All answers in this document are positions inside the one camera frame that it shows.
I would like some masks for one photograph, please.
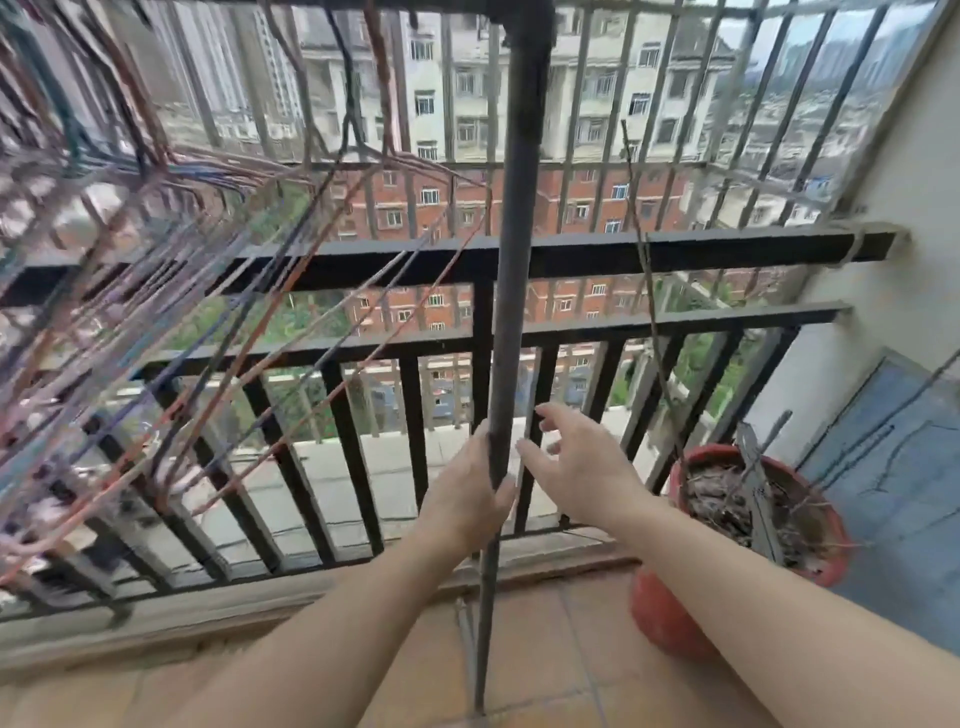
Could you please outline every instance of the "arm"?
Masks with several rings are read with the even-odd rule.
[[[171,728],[354,726],[430,596],[506,520],[481,425],[427,491],[413,530],[260,640],[190,700]]]
[[[956,657],[671,508],[603,426],[538,411],[559,460],[517,449],[543,490],[648,564],[785,728],[960,725]]]

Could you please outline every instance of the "red flower pot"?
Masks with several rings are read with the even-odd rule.
[[[686,462],[692,471],[711,465],[743,465],[740,450],[731,445],[704,445],[694,448],[686,454]],[[810,484],[779,460],[764,457],[763,468],[769,478],[775,478],[788,492],[792,492],[795,501],[799,502],[810,494]],[[675,463],[670,471],[667,495],[680,510],[689,514],[685,494],[681,491],[679,463]],[[830,587],[839,582],[847,572],[850,539],[840,515],[829,505],[819,505],[825,502],[821,496],[814,495],[810,501],[818,504],[815,509],[810,510],[815,511],[815,518],[822,532],[820,541],[834,546],[825,549],[824,566],[821,570],[793,571],[814,584]],[[680,600],[645,566],[636,570],[630,596],[630,613],[646,638],[667,654],[689,660],[707,660],[717,654],[716,647],[707,639],[707,635]]]

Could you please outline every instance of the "terracotta floor tile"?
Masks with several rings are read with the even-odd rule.
[[[499,595],[493,610],[487,707],[504,708],[587,686],[560,593],[553,585]]]
[[[145,670],[136,697],[127,711],[127,728],[160,725],[227,666],[231,655],[201,654],[193,660]]]
[[[491,728],[601,728],[590,694],[538,702],[490,719]]]
[[[598,684],[645,674],[659,651],[630,617],[633,571],[589,574],[565,581],[566,603],[590,676]]]
[[[33,683],[7,728],[119,728],[140,673],[71,672]]]
[[[422,728],[468,714],[467,662],[452,604],[423,612],[361,726]]]

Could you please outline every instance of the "white wall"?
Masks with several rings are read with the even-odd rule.
[[[933,370],[960,345],[960,15],[915,84],[854,205],[863,206],[857,219],[904,226],[912,240],[888,260],[816,275],[802,301],[843,300],[854,311],[805,328],[751,412],[762,439],[780,412],[794,411],[771,448],[787,461],[833,419],[884,348]]]

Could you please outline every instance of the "window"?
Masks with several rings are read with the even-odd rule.
[[[656,68],[659,61],[659,43],[644,43],[640,46],[640,55],[636,59],[636,65],[640,68]]]
[[[606,131],[606,116],[581,116],[577,121],[577,144],[599,144]]]
[[[487,97],[486,68],[457,68],[457,96]]]
[[[437,161],[437,142],[419,141],[417,142],[417,156],[421,159],[430,159]]]
[[[417,116],[433,113],[433,91],[414,91],[414,110]]]
[[[487,147],[487,118],[473,116],[457,117],[458,147]]]
[[[432,61],[433,60],[433,41],[417,40],[410,41],[410,58],[414,61]]]
[[[630,115],[636,116],[639,113],[646,113],[650,108],[649,93],[635,93],[630,97]]]
[[[588,69],[584,76],[584,97],[588,99],[609,99],[613,95],[616,71],[606,68]]]
[[[657,130],[657,143],[669,144],[673,141],[673,135],[677,131],[676,119],[663,119],[660,122],[660,128]]]
[[[686,83],[690,80],[690,71],[674,71],[670,77],[670,92],[667,96],[671,99],[683,99],[686,96]]]
[[[385,210],[381,224],[384,228],[402,228],[403,211],[398,209]]]

